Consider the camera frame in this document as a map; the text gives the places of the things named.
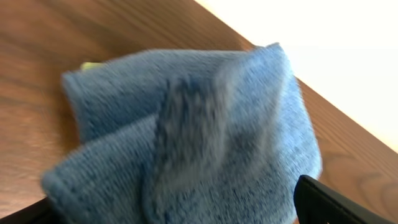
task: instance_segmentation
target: folded cloth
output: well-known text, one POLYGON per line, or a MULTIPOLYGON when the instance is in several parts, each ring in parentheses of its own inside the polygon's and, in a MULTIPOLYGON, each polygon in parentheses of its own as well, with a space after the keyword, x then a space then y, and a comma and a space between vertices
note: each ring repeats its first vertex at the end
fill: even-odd
POLYGON ((83 145, 42 187, 68 223, 292 223, 321 158, 289 61, 152 50, 64 76, 83 145))

